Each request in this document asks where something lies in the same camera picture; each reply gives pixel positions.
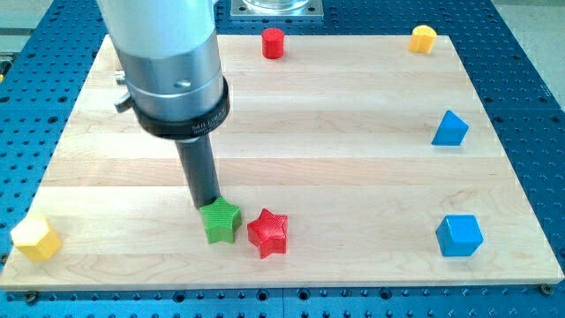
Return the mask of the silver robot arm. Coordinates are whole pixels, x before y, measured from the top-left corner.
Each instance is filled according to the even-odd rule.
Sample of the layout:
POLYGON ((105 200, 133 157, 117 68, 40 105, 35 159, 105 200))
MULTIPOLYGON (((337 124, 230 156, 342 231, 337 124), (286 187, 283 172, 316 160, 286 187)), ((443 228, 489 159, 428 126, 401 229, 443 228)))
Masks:
POLYGON ((124 69, 133 109, 147 132, 188 140, 217 128, 230 110, 213 0, 98 0, 124 69))

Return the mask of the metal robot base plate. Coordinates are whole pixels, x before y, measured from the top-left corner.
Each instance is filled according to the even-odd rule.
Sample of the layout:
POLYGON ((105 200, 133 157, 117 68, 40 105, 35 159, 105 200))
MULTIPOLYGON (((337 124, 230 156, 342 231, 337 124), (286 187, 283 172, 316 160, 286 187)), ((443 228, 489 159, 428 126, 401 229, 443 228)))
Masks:
POLYGON ((322 0, 231 0, 233 19, 322 19, 322 0))

